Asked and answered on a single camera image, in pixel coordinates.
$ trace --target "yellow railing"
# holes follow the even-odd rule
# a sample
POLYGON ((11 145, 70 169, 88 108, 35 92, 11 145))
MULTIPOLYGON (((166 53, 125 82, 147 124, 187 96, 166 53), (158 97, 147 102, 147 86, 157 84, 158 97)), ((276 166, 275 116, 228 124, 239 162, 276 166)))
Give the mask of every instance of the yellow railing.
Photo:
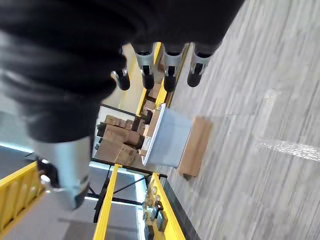
MULTIPOLYGON (((93 236, 93 240, 105 240, 107 234, 107 226, 109 220, 109 214, 111 209, 111 201, 114 194, 114 189, 116 185, 118 168, 121 168, 121 165, 115 164, 114 169, 110 178, 109 185, 106 190, 105 198, 103 200, 103 204, 101 207, 101 211, 99 214, 98 222, 96 224, 95 233, 93 236)), ((159 175, 157 173, 152 174, 151 178, 151 186, 156 187, 156 194, 160 196, 161 203, 163 205, 164 212, 167 216, 167 225, 164 232, 158 230, 156 221, 150 222, 148 220, 148 224, 151 224, 154 231, 154 237, 156 240, 184 240, 185 236, 180 228, 178 220, 176 219, 175 213, 171 208, 169 200, 166 196, 166 193, 159 181, 159 175)))
POLYGON ((101 207, 101 211, 99 214, 98 222, 96 223, 95 232, 93 235, 93 240, 105 240, 106 239, 106 232, 107 232, 107 225, 109 220, 110 208, 111 208, 111 201, 112 196, 114 194, 114 189, 116 186, 116 179, 118 174, 118 168, 122 166, 119 164, 115 164, 112 175, 110 178, 110 182, 106 189, 106 194, 103 200, 103 204, 101 207))
POLYGON ((0 180, 0 239, 40 199, 44 189, 36 162, 0 180))

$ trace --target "wood-grain floor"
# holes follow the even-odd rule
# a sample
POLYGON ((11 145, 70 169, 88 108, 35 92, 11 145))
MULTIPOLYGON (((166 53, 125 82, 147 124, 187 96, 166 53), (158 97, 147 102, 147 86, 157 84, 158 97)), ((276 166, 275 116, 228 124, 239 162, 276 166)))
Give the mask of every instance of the wood-grain floor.
POLYGON ((196 88, 188 69, 171 108, 212 120, 208 149, 198 177, 157 169, 199 237, 320 239, 320 1, 246 1, 196 88))

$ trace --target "cardboard box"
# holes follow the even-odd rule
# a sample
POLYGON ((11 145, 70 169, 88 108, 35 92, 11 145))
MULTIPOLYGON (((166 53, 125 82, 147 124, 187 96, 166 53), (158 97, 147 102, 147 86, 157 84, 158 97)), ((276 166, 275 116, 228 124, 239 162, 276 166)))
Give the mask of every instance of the cardboard box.
POLYGON ((198 176, 205 155, 213 124, 204 117, 196 117, 185 144, 177 171, 180 174, 198 176))
POLYGON ((107 132, 112 131, 115 134, 123 137, 123 143, 137 146, 140 143, 140 135, 136 131, 127 130, 125 128, 121 128, 113 125, 106 125, 103 138, 107 137, 107 132))
POLYGON ((145 134, 144 136, 144 141, 143 141, 143 145, 141 147, 141 150, 139 151, 139 154, 142 156, 146 156, 147 155, 147 151, 151 142, 151 138, 155 132, 156 129, 156 125, 159 119, 159 115, 160 115, 160 111, 159 110, 154 110, 154 113, 152 115, 151 118, 151 122, 148 126, 148 128, 146 128, 145 132, 143 134, 145 134))
POLYGON ((143 105, 143 109, 153 110, 155 108, 156 108, 156 103, 154 103, 153 101, 150 101, 150 100, 145 100, 145 103, 143 105))
POLYGON ((128 145, 122 144, 121 150, 116 156, 116 159, 114 162, 116 164, 130 166, 132 162, 135 160, 135 158, 137 157, 137 155, 138 153, 136 149, 128 145))
POLYGON ((150 90, 148 96, 154 99, 157 99, 159 91, 161 88, 161 84, 155 84, 154 87, 150 90))

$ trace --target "stack of boxes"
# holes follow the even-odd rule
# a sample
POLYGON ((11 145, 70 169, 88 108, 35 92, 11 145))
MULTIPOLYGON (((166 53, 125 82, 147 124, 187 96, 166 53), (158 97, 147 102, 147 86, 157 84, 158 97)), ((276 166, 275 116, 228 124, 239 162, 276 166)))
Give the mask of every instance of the stack of boxes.
POLYGON ((133 130, 134 121, 107 115, 101 123, 105 124, 105 128, 95 158, 130 166, 139 157, 138 149, 144 142, 143 135, 137 131, 144 130, 144 121, 138 120, 138 128, 133 130))

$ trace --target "white plastic bin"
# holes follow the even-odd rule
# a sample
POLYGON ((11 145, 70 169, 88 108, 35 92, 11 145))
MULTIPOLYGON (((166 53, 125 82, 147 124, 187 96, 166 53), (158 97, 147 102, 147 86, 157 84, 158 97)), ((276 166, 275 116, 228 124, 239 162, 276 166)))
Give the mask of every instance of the white plastic bin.
POLYGON ((165 103, 162 104, 147 154, 142 158, 143 165, 151 163, 177 168, 191 127, 191 120, 166 108, 165 103))

